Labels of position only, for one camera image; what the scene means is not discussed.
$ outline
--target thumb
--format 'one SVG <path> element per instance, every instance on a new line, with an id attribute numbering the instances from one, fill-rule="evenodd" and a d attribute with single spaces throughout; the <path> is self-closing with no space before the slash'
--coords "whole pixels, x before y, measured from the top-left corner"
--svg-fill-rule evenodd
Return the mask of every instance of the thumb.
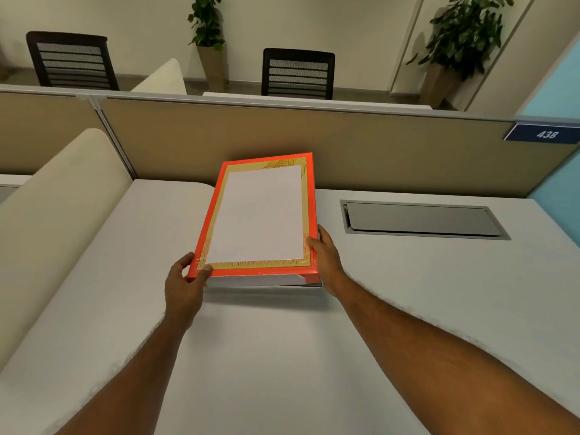
<path id="1" fill-rule="evenodd" d="M 306 242 L 308 243 L 308 245 L 310 247 L 312 247 L 314 249 L 314 251 L 316 253 L 318 253 L 319 251 L 322 250 L 322 247 L 323 247 L 322 241 L 317 240 L 316 238 L 307 237 Z"/>
<path id="2" fill-rule="evenodd" d="M 209 279 L 209 277 L 212 275 L 213 270 L 214 270 L 214 268 L 212 266 L 210 266 L 209 264 L 207 264 L 204 267 L 204 269 L 197 274 L 197 278 L 195 278 L 195 280 L 193 281 L 192 284 L 199 285 L 199 286 L 203 287 L 205 285 L 205 283 L 207 282 L 207 280 Z"/>

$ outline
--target potted plant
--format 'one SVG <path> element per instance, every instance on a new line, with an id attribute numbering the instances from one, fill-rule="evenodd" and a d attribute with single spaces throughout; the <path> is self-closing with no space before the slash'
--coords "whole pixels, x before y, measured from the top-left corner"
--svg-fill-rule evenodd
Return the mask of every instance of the potted plant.
<path id="1" fill-rule="evenodd" d="M 226 42 L 216 9 L 219 3 L 221 0 L 195 0 L 193 13 L 187 17 L 192 28 L 197 27 L 190 44 L 195 43 L 197 47 L 211 92 L 225 92 L 228 84 Z"/>
<path id="2" fill-rule="evenodd" d="M 420 65 L 430 63 L 421 90 L 420 104 L 439 108 L 448 94 L 485 73 L 484 63 L 494 48 L 502 46 L 502 17 L 498 10 L 513 0 L 449 0 L 445 11 L 431 20 L 433 35 Z M 416 54 L 407 64 L 415 59 Z"/>

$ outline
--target black office chair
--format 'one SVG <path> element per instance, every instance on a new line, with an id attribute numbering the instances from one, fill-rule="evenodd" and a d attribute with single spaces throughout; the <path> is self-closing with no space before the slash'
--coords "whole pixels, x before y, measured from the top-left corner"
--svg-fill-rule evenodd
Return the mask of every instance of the black office chair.
<path id="1" fill-rule="evenodd" d="M 264 49 L 262 95 L 332 99 L 334 53 Z"/>
<path id="2" fill-rule="evenodd" d="M 29 32 L 26 43 L 43 87 L 119 89 L 105 36 Z"/>

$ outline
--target gold border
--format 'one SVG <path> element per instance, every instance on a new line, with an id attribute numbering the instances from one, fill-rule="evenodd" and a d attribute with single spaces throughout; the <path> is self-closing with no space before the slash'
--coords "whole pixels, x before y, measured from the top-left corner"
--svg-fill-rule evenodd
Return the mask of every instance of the gold border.
<path id="1" fill-rule="evenodd" d="M 211 263 L 212 267 L 216 270 L 224 269 L 264 269 L 270 267 L 307 267 L 310 265 L 310 247 L 306 243 L 306 237 L 308 236 L 308 175 L 306 174 L 306 157 L 296 157 L 293 159 L 283 159 L 283 160 L 272 160 L 269 162 L 253 162 L 253 163 L 241 163 L 239 165 L 228 165 L 226 167 L 226 173 L 224 174 L 223 181 L 221 183 L 221 188 L 219 195 L 217 196 L 216 206 L 214 208 L 214 213 L 212 214 L 212 219 L 209 223 L 208 232 L 205 237 L 204 247 L 199 256 L 199 263 L 197 266 L 198 270 L 204 268 L 206 263 L 206 258 L 209 252 L 209 246 L 212 241 L 212 236 L 214 233 L 214 226 L 216 218 L 218 217 L 219 208 L 221 206 L 221 201 L 223 199 L 223 192 L 226 189 L 228 176 L 231 172 L 242 172 L 242 171 L 254 171 L 260 169 L 271 169 L 275 167 L 287 167 L 300 165 L 301 167 L 301 186 L 302 186 L 302 232 L 303 232 L 303 249 L 304 256 L 301 259 L 286 259 L 280 261 L 243 261 L 243 262 L 233 262 L 233 263 Z"/>

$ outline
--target blue wall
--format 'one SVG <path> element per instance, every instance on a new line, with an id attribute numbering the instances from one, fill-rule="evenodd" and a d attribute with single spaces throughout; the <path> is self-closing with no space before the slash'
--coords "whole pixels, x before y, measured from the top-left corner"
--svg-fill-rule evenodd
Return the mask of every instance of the blue wall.
<path id="1" fill-rule="evenodd" d="M 580 119 L 580 41 L 522 114 Z M 580 246 L 580 153 L 530 197 Z"/>

